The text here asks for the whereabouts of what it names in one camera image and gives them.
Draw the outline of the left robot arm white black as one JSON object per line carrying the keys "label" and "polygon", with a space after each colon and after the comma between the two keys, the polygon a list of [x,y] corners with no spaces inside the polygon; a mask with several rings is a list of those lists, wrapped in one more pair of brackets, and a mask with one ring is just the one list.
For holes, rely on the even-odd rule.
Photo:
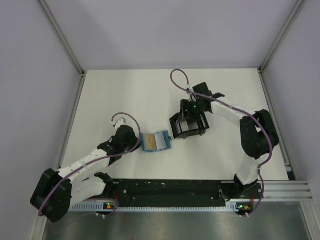
{"label": "left robot arm white black", "polygon": [[89,155],[58,170],[46,170],[30,199],[38,216],[52,223],[61,220],[71,207],[93,197],[116,197],[112,178],[103,169],[123,155],[141,147],[140,133],[128,125],[116,128],[115,135],[99,144]]}

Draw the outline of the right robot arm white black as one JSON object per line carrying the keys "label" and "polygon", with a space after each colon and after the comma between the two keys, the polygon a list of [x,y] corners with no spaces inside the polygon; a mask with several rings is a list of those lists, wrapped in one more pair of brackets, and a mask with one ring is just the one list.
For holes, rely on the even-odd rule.
{"label": "right robot arm white black", "polygon": [[233,195],[245,198],[257,184],[261,177],[261,168],[267,164],[272,156],[274,147],[279,144],[279,137],[269,111],[245,110],[238,104],[229,101],[221,93],[213,94],[205,82],[193,89],[178,88],[195,101],[188,101],[185,120],[198,117],[209,112],[218,115],[240,130],[240,141],[244,151],[241,166],[233,179]]}

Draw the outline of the gold credit card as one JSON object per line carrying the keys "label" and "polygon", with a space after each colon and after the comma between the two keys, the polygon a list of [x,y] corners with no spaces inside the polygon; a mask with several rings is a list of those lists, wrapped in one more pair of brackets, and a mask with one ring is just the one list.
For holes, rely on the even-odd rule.
{"label": "gold credit card", "polygon": [[154,134],[145,134],[144,144],[145,144],[146,150],[148,151],[157,150],[156,137]]}

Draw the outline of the blue leather card holder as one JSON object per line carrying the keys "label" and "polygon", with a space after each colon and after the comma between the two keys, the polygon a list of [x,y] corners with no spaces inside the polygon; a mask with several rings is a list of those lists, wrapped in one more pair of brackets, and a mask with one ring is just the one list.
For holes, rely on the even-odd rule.
{"label": "blue leather card holder", "polygon": [[[147,134],[155,135],[157,150],[146,150],[144,135],[147,135]],[[170,150],[172,148],[172,143],[171,143],[172,138],[169,135],[169,132],[167,130],[160,131],[157,133],[142,133],[140,140],[141,140],[141,148],[143,152],[154,153],[154,152]]]}

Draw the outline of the black card tray box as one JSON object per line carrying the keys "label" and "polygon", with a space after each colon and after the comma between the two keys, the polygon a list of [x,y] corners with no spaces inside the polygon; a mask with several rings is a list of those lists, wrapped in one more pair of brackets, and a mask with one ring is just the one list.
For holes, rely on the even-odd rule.
{"label": "black card tray box", "polygon": [[169,119],[174,139],[186,139],[193,136],[202,136],[210,128],[204,113],[200,114],[199,121],[186,120],[178,123],[178,117],[179,113],[176,113]]}

